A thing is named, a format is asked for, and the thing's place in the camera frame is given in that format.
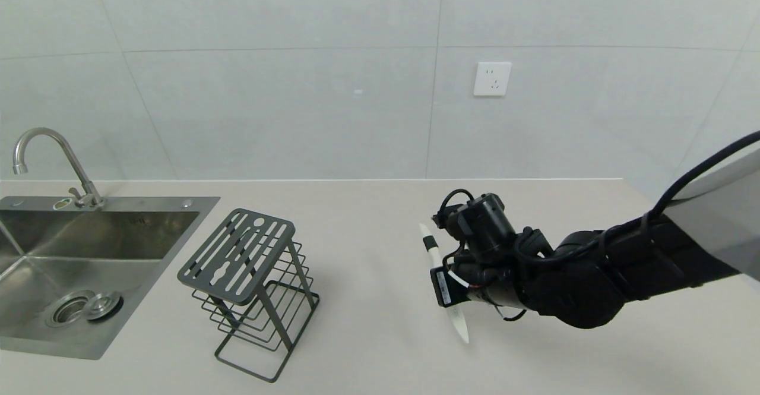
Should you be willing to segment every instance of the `drain strainer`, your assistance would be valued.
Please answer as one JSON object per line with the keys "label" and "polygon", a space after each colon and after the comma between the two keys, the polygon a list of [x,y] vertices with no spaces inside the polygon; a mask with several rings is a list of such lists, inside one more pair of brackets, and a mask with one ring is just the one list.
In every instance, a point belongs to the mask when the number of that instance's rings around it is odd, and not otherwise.
{"label": "drain strainer", "polygon": [[63,327],[79,319],[84,311],[84,306],[95,295],[91,290],[78,290],[65,295],[56,301],[50,309],[51,313],[45,318],[48,327]]}
{"label": "drain strainer", "polygon": [[119,311],[123,304],[122,295],[117,290],[93,295],[84,305],[84,317],[87,320],[101,320]]}

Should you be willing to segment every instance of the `stainless steel sink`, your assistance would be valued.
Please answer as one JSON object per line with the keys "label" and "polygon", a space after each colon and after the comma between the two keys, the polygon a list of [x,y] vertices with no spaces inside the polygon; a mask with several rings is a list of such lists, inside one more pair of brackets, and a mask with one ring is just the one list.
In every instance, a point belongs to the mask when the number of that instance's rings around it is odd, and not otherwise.
{"label": "stainless steel sink", "polygon": [[[0,200],[0,347],[100,359],[218,200],[109,197],[99,208]],[[81,316],[90,298],[114,290],[123,299],[116,313]]]}

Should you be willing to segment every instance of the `knife rack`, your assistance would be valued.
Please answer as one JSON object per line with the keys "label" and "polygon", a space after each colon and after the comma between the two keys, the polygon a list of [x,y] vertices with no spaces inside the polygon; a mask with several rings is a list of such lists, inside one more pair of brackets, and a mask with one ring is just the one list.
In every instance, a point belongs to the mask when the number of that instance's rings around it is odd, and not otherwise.
{"label": "knife rack", "polygon": [[[177,274],[225,334],[214,356],[270,383],[279,378],[319,304],[294,233],[292,222],[236,209]],[[234,349],[238,354],[266,363],[261,368],[269,373],[229,359],[233,343],[242,344]],[[240,349],[252,345],[257,352]]]}

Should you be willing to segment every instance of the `black band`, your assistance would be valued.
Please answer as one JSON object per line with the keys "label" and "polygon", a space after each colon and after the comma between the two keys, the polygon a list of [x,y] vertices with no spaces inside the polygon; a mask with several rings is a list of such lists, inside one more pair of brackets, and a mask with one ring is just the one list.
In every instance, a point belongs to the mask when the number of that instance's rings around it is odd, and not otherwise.
{"label": "black band", "polygon": [[435,243],[435,238],[432,237],[432,235],[431,236],[426,236],[425,238],[423,238],[423,243],[425,244],[425,249],[427,251],[430,251],[430,249],[433,248],[433,247],[435,247],[435,248],[438,247],[438,244]]}

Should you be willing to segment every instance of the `white utensil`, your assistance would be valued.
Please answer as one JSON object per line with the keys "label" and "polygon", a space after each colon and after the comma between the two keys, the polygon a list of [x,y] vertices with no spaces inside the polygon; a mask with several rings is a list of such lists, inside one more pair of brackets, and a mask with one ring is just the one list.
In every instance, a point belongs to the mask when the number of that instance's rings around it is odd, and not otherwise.
{"label": "white utensil", "polygon": [[[442,257],[438,251],[438,244],[435,243],[435,238],[432,237],[432,233],[430,233],[428,227],[422,223],[420,223],[420,233],[423,235],[423,239],[428,237],[432,239],[432,242],[430,242],[431,247],[428,248],[428,254],[430,255],[430,260],[432,260],[432,266],[440,266]],[[467,332],[467,322],[464,320],[464,314],[462,314],[459,306],[449,306],[446,308],[446,313],[448,314],[449,319],[451,319],[451,324],[454,325],[454,329],[456,329],[459,337],[462,338],[464,343],[469,343],[470,335]]]}

